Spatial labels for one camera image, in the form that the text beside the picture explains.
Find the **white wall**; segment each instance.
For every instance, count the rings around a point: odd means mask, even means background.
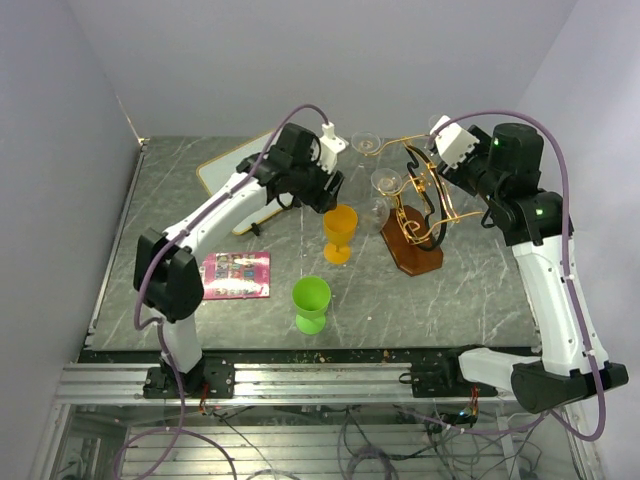
[[[256,134],[304,102],[394,136],[514,107],[575,0],[69,3],[142,136]]]
[[[545,123],[566,154],[580,279],[612,361],[630,384],[607,394],[598,445],[608,478],[637,478],[640,425],[640,2],[579,0],[520,109]],[[544,186],[557,189],[555,159]],[[594,402],[588,402],[595,424]]]
[[[0,0],[0,477],[82,345],[139,146],[62,0]]]

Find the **pink card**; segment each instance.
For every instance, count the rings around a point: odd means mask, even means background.
[[[269,296],[269,252],[212,253],[200,267],[204,300]]]

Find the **gold wire rack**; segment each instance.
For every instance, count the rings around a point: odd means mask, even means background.
[[[424,154],[421,150],[419,150],[418,147],[416,147],[412,143],[412,140],[415,140],[418,138],[426,138],[428,136],[429,136],[428,133],[422,133],[419,135],[412,135],[408,137],[401,137],[394,140],[389,140],[384,144],[382,144],[377,150],[373,152],[363,153],[363,155],[366,157],[375,157],[377,155],[380,155],[382,151],[385,148],[387,148],[389,145],[393,145],[396,143],[402,143],[408,151],[413,151],[416,153],[419,152],[418,158],[420,158],[422,162],[425,164],[425,172],[420,172],[416,174],[415,177],[409,174],[401,177],[403,181],[402,185],[400,186],[400,188],[398,188],[393,192],[385,191],[384,188],[380,188],[379,185],[375,185],[376,189],[383,196],[391,199],[393,208],[396,209],[396,219],[398,221],[398,224],[400,225],[400,228],[402,230],[402,233],[404,234],[405,239],[410,245],[418,245],[418,244],[430,241],[433,238],[433,232],[436,229],[439,229],[445,223],[450,223],[450,222],[459,223],[460,220],[464,218],[468,218],[476,215],[482,215],[484,213],[482,211],[474,211],[474,212],[468,212],[468,213],[456,212],[453,206],[453,201],[451,200],[451,193],[449,192],[447,185],[440,181],[440,177],[438,176],[436,171],[436,165],[433,163],[433,161],[431,161],[431,159],[426,154]],[[413,188],[422,199],[425,215],[428,216],[434,213],[433,208],[429,205],[429,203],[427,203],[426,199],[422,195],[422,194],[426,194],[427,188],[431,186],[435,187],[436,191],[438,192],[438,197],[442,202],[443,213],[445,213],[445,218],[442,218],[437,222],[435,222],[433,225],[431,225],[430,228],[427,230],[427,232],[423,235],[418,234],[419,230],[421,229],[420,223],[414,220],[409,220],[405,212],[405,205],[402,200],[402,193],[410,184],[413,185]]]

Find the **orange plastic cup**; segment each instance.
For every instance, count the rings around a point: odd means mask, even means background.
[[[329,243],[324,247],[324,258],[335,265],[345,263],[351,257],[347,245],[356,233],[358,214],[348,205],[338,205],[322,218],[324,233]]]

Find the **green plastic cup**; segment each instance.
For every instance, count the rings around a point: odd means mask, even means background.
[[[331,289],[320,277],[302,277],[291,293],[296,306],[296,325],[302,333],[320,333],[327,323],[325,312],[331,301]]]

